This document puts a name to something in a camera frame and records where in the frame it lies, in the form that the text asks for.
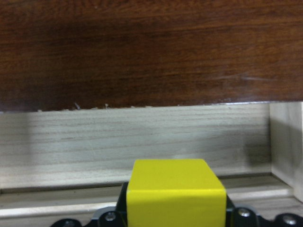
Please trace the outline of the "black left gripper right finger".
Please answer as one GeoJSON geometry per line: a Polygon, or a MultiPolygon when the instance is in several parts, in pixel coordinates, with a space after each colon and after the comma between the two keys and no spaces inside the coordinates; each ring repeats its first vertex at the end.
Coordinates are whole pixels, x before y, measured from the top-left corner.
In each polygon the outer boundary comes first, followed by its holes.
{"type": "Polygon", "coordinates": [[[225,218],[225,227],[234,227],[235,222],[235,205],[231,201],[230,197],[226,196],[226,218],[225,218]]]}

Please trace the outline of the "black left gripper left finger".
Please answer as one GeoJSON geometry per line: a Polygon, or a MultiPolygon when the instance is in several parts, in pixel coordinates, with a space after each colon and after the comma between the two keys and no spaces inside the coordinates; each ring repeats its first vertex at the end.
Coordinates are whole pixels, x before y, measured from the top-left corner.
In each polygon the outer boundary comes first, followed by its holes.
{"type": "Polygon", "coordinates": [[[128,182],[122,184],[121,192],[116,204],[116,212],[120,215],[123,226],[127,227],[127,205],[126,205],[126,191],[128,187],[128,182]]]}

